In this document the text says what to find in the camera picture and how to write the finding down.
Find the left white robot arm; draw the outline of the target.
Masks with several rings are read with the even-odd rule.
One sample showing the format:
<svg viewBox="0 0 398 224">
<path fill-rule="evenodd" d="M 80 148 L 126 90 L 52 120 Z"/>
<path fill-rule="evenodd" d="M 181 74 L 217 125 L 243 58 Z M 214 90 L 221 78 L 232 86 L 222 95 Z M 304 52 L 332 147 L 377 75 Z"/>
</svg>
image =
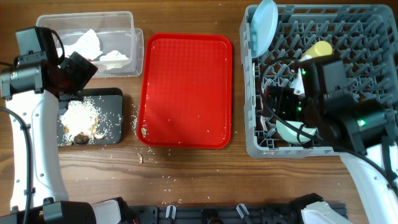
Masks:
<svg viewBox="0 0 398 224">
<path fill-rule="evenodd" d="M 58 54 L 58 34 L 30 27 L 16 34 L 20 54 L 1 72 L 1 110 L 11 117 L 14 188 L 2 223 L 122 223 L 118 198 L 72 202 L 60 172 L 59 98 L 81 91 L 97 68 L 78 53 Z"/>
</svg>

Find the white plastic fork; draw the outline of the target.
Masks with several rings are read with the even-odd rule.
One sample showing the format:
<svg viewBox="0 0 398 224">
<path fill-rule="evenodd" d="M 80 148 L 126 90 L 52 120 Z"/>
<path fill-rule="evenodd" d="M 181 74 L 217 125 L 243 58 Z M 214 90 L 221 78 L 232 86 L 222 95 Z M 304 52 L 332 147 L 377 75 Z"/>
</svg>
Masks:
<svg viewBox="0 0 398 224">
<path fill-rule="evenodd" d="M 261 116 L 260 121 L 261 121 L 261 125 L 262 125 L 263 130 L 264 131 L 268 131 L 267 125 L 266 125 L 266 118 Z"/>
</svg>

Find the light blue plate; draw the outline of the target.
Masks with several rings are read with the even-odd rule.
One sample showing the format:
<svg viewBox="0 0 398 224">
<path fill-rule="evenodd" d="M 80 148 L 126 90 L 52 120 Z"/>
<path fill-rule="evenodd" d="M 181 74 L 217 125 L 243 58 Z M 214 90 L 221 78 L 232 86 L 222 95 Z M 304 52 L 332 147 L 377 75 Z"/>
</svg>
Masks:
<svg viewBox="0 0 398 224">
<path fill-rule="evenodd" d="M 249 33 L 252 58 L 263 55 L 271 45 L 278 22 L 277 4 L 273 0 L 263 0 L 252 17 Z"/>
</svg>

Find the small white napkin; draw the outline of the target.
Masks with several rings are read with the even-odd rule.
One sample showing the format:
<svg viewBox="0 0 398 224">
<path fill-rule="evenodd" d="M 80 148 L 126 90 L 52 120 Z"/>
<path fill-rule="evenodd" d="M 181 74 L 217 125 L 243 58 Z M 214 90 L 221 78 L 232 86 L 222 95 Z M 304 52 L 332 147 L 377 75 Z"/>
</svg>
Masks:
<svg viewBox="0 0 398 224">
<path fill-rule="evenodd" d="M 113 50 L 110 53 L 101 56 L 99 61 L 105 66 L 106 70 L 121 68 L 130 62 L 129 58 L 118 50 Z"/>
</svg>

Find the yellow cup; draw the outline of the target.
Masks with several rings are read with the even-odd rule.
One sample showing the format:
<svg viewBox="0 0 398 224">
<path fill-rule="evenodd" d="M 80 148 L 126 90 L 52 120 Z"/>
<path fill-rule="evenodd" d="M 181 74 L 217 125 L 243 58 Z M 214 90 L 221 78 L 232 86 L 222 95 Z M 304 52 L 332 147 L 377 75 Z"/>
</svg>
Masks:
<svg viewBox="0 0 398 224">
<path fill-rule="evenodd" d="M 332 53 L 333 53 L 332 46 L 328 42 L 321 40 L 316 42 L 306 52 L 304 52 L 304 54 L 299 60 L 302 62 L 304 60 L 309 60 L 315 57 L 331 55 Z"/>
</svg>

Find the green bowl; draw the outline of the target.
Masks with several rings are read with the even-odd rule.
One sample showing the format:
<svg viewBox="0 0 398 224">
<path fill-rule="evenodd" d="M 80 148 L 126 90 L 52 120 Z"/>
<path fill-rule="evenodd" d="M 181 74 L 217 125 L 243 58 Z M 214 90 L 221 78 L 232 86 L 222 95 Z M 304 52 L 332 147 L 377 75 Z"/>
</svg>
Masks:
<svg viewBox="0 0 398 224">
<path fill-rule="evenodd" d="M 317 128 L 308 128 L 302 122 L 298 121 L 287 121 L 289 124 L 294 126 L 301 131 L 314 136 Z M 276 121 L 276 129 L 281 138 L 291 144 L 304 144 L 310 141 L 310 138 L 307 138 L 296 131 L 288 128 L 286 125 L 282 124 L 279 120 Z"/>
</svg>

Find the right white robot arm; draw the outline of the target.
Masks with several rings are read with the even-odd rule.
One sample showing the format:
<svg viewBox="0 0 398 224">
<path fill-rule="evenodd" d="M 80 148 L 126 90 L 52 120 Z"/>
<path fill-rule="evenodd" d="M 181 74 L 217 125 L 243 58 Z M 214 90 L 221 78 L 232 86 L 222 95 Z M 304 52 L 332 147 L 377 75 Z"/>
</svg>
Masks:
<svg viewBox="0 0 398 224">
<path fill-rule="evenodd" d="M 263 115 L 331 147 L 354 180 L 369 223 L 397 223 L 397 123 L 377 100 L 354 101 L 340 58 L 286 60 L 303 93 L 261 88 Z"/>
</svg>

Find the large white napkin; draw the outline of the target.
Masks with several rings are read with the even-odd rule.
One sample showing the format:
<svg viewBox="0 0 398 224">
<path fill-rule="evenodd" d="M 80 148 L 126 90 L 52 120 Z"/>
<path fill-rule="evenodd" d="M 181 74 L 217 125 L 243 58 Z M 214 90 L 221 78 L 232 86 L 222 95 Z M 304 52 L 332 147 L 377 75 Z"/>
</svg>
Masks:
<svg viewBox="0 0 398 224">
<path fill-rule="evenodd" d="M 100 49 L 100 40 L 93 29 L 83 34 L 74 44 L 64 45 L 63 49 L 66 57 L 76 52 L 89 61 L 94 61 L 103 54 Z"/>
</svg>

